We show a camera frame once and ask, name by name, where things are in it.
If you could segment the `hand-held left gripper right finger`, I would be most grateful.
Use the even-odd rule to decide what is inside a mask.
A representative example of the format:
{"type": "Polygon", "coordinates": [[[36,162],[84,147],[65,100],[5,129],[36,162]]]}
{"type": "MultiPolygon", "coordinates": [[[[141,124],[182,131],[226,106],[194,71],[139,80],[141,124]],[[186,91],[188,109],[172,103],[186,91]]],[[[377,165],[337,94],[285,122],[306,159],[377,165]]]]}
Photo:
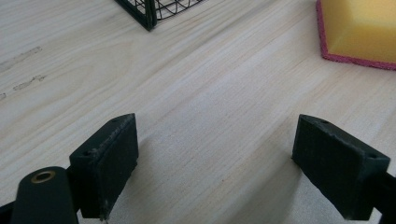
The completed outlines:
{"type": "Polygon", "coordinates": [[[347,220],[390,220],[390,158],[324,119],[301,115],[293,161],[347,220]]]}

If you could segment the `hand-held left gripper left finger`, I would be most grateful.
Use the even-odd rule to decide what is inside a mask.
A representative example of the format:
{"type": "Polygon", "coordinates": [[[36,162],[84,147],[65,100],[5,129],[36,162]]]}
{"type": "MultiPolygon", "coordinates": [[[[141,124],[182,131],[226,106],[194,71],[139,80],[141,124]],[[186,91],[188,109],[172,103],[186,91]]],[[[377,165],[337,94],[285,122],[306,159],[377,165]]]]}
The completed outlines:
{"type": "Polygon", "coordinates": [[[109,120],[69,156],[83,217],[109,218],[138,157],[135,114],[109,120]]]}

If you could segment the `yellow sponge with pink pad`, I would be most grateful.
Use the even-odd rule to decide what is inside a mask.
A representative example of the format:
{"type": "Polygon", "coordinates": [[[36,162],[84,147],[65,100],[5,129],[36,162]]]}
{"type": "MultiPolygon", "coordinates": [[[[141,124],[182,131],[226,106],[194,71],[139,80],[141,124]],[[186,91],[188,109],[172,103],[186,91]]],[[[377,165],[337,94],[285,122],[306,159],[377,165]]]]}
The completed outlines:
{"type": "Polygon", "coordinates": [[[396,0],[317,0],[321,56],[396,70],[396,0]]]}

